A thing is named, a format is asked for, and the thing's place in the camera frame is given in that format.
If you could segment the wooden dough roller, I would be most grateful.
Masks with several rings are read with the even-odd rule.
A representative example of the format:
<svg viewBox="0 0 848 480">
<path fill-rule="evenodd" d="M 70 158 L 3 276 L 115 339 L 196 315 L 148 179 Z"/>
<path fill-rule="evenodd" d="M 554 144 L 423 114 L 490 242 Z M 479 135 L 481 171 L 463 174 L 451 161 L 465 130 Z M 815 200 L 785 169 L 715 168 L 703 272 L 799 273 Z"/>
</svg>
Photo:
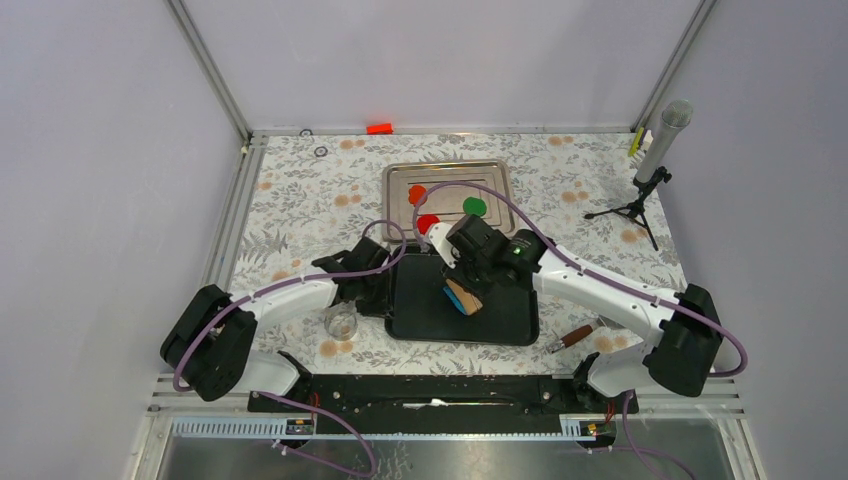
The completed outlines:
<svg viewBox="0 0 848 480">
<path fill-rule="evenodd" d="M 464 289 L 459 283 L 452 279 L 447 279 L 445 287 L 450 287 L 456 293 L 467 311 L 465 316 L 474 315 L 481 310 L 482 302 L 474 294 Z"/>
</svg>

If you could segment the blue dough piece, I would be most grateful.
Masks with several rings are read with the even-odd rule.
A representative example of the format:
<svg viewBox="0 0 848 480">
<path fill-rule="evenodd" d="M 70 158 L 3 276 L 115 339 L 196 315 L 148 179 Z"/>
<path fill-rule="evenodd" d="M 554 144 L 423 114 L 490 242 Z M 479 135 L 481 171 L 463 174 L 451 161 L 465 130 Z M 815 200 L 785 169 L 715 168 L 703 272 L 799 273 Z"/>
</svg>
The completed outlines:
<svg viewBox="0 0 848 480">
<path fill-rule="evenodd" d="M 466 314 L 467 314 L 467 311 L 466 311 L 466 309 L 465 309 L 464 305 L 462 304 L 462 302 L 460 301 L 460 299 L 457 297 L 456 293 L 455 293 L 455 292 L 454 292 L 454 291 L 453 291 L 450 287 L 444 287 L 444 288 L 443 288 L 443 291 L 444 291 L 444 293 L 447 295 L 447 297 L 450 299 L 450 301 L 452 302 L 452 304 L 454 305 L 454 307 L 455 307 L 455 308 L 456 308 L 456 309 L 457 309 L 457 310 L 458 310 L 458 311 L 459 311 L 462 315 L 466 315 Z"/>
</svg>

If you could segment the black plastic tray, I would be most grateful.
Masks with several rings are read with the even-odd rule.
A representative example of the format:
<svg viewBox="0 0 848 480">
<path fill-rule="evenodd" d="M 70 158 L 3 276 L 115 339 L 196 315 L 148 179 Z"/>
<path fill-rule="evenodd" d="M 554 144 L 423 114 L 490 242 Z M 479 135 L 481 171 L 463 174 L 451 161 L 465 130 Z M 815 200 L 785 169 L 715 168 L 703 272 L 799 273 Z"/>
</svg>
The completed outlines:
<svg viewBox="0 0 848 480">
<path fill-rule="evenodd" d="M 495 286 L 479 312 L 462 314 L 445 293 L 442 259 L 416 245 L 391 272 L 385 318 L 398 340 L 528 346 L 539 336 L 537 296 L 516 287 Z"/>
</svg>

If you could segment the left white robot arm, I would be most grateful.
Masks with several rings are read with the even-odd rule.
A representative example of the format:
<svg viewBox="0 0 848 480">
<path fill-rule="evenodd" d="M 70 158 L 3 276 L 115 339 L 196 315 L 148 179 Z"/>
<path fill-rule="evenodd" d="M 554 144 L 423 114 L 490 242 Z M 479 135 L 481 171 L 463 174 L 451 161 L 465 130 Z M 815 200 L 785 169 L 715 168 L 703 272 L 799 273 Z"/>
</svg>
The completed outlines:
<svg viewBox="0 0 848 480">
<path fill-rule="evenodd" d="M 310 385 L 283 354 L 254 348 L 257 334 L 303 315 L 372 296 L 396 258 L 363 237 L 350 250 L 319 258 L 302 274 L 233 297 L 216 284 L 200 288 L 160 348 L 177 392 L 206 402 L 230 393 L 270 393 L 288 411 L 309 401 Z"/>
</svg>

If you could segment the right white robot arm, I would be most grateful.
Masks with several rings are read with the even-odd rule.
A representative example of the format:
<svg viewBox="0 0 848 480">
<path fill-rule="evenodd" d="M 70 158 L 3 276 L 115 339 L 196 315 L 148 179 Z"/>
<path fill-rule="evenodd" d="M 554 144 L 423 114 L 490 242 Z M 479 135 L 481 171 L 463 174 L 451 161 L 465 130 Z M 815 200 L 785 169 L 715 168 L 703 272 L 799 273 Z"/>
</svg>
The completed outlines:
<svg viewBox="0 0 848 480">
<path fill-rule="evenodd" d="M 579 364 L 573 396 L 583 410 L 597 412 L 613 397 L 648 386 L 702 394 L 724 339 L 705 288 L 690 284 L 678 292 L 632 280 L 574 260 L 532 230 L 506 237 L 472 215 L 430 226 L 426 240 L 444 261 L 452 300 L 466 315 L 487 311 L 495 287 L 516 287 L 570 301 L 639 337 L 632 347 Z"/>
</svg>

